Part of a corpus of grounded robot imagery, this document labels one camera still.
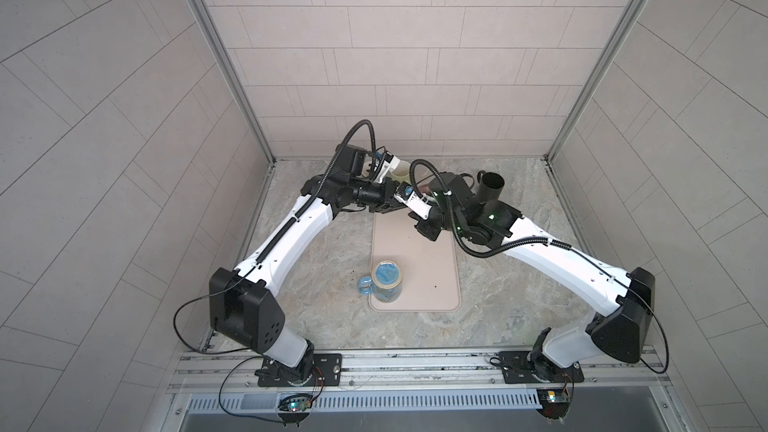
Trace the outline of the black mug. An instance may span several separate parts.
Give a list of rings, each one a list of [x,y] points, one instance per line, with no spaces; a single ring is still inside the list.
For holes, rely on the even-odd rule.
[[[505,180],[498,173],[480,170],[477,173],[477,186],[477,200],[481,203],[487,203],[500,198]]]

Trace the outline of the light green mug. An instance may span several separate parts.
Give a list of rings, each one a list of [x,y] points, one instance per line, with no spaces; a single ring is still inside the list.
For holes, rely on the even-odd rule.
[[[389,176],[401,183],[411,183],[410,180],[410,163],[405,160],[401,160],[396,167],[389,171]]]

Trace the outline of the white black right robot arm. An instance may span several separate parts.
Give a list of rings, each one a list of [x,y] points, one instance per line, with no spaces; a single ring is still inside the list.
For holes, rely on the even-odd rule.
[[[520,260],[591,307],[585,317],[539,334],[524,362],[536,379],[558,382],[569,377],[576,363],[598,355],[628,364],[641,361],[653,319],[655,280],[649,272],[628,272],[589,256],[511,205],[479,200],[455,174],[436,176],[426,192],[402,185],[396,198],[409,209],[424,237],[436,240],[446,231],[472,257],[504,254]]]

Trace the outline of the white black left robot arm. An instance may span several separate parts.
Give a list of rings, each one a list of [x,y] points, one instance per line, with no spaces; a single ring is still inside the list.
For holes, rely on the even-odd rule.
[[[330,171],[308,179],[280,225],[234,270],[217,270],[209,281],[209,316],[213,331],[277,364],[279,375],[303,384],[314,368],[314,345],[285,326],[277,295],[285,279],[319,232],[349,205],[389,212],[399,186],[392,173],[405,162],[389,152],[376,154],[382,165],[363,175],[366,151],[336,147]]]

